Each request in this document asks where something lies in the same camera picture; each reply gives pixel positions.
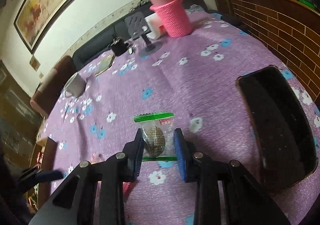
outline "gray mug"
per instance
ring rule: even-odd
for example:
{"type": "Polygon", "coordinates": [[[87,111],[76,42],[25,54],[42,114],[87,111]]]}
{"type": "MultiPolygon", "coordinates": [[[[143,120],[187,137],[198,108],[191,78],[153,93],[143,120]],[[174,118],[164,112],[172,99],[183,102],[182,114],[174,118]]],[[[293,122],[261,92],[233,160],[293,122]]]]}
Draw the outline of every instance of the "gray mug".
{"type": "Polygon", "coordinates": [[[67,83],[65,84],[63,90],[63,94],[65,97],[79,97],[83,94],[85,91],[86,81],[82,79],[79,72],[74,73],[67,83]]]}

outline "green packet edge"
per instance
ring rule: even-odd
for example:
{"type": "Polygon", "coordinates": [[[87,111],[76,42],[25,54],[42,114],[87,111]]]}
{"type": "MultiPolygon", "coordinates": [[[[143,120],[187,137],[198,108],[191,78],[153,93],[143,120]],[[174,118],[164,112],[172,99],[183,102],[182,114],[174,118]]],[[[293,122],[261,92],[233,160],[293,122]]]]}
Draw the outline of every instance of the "green packet edge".
{"type": "Polygon", "coordinates": [[[157,157],[157,158],[151,158],[151,157],[143,157],[142,161],[177,161],[177,157],[157,157]]]}
{"type": "Polygon", "coordinates": [[[154,113],[147,113],[147,114],[140,114],[133,117],[134,122],[143,122],[149,120],[160,120],[169,117],[174,117],[172,112],[154,112],[154,113]]]}

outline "floral tablecloth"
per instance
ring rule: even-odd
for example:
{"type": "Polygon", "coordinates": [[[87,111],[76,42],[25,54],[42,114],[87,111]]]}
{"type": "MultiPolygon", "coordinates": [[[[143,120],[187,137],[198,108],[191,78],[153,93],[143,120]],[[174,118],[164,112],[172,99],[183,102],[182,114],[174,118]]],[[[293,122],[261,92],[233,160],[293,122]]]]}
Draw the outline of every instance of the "floral tablecloth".
{"type": "MultiPolygon", "coordinates": [[[[67,176],[94,154],[103,159],[122,151],[139,125],[133,116],[173,112],[174,127],[214,160],[239,160],[259,179],[260,158],[236,79],[270,64],[288,80],[319,136],[319,111],[299,81],[262,43],[205,12],[189,15],[189,36],[164,37],[162,48],[139,58],[137,52],[116,57],[98,77],[96,67],[110,51],[80,71],[87,80],[80,98],[61,96],[43,130],[58,143],[55,169],[67,176]]],[[[139,51],[142,42],[136,42],[139,51]]],[[[273,196],[298,224],[320,193],[319,167],[292,188],[273,196]]],[[[52,183],[52,191],[62,182],[52,183]]],[[[125,204],[128,224],[193,224],[196,185],[183,183],[176,162],[143,162],[138,183],[125,204]]]]}

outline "pink thermos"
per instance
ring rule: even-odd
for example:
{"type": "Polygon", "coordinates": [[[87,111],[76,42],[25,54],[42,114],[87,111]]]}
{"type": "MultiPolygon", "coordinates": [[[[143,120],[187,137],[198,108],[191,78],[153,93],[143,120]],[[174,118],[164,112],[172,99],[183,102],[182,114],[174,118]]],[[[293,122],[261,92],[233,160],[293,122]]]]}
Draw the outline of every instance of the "pink thermos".
{"type": "Polygon", "coordinates": [[[183,9],[182,0],[150,0],[150,9],[161,19],[169,36],[173,38],[190,34],[192,26],[183,9]]]}

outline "black smartphone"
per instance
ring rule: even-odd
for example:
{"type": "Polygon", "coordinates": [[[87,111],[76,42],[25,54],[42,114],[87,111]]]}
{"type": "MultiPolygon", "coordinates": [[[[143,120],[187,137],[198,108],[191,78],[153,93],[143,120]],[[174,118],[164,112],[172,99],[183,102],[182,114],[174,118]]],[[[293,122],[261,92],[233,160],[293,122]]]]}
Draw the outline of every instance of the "black smartphone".
{"type": "Polygon", "coordinates": [[[257,140],[263,185],[269,192],[286,189],[318,165],[313,135],[294,92],[278,68],[266,68],[236,81],[257,140]]]}

